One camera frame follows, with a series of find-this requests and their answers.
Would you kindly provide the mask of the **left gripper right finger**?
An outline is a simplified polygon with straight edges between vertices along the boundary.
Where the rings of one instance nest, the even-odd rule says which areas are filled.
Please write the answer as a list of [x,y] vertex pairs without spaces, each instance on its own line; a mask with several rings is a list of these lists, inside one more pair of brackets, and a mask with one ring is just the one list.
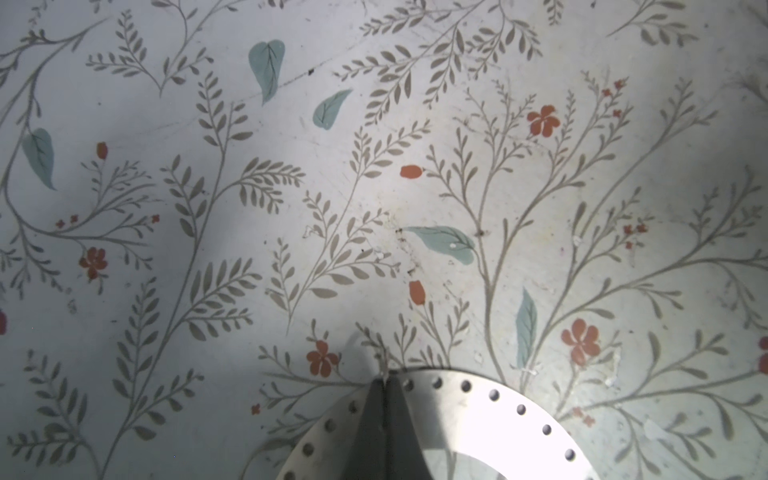
[[403,382],[391,376],[385,389],[385,478],[432,480],[407,405]]

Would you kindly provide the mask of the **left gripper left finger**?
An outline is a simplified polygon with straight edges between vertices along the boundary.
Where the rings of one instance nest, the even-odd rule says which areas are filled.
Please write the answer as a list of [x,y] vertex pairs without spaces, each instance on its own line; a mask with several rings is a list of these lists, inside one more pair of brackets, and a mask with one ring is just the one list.
[[385,383],[372,382],[342,479],[384,479],[386,473]]

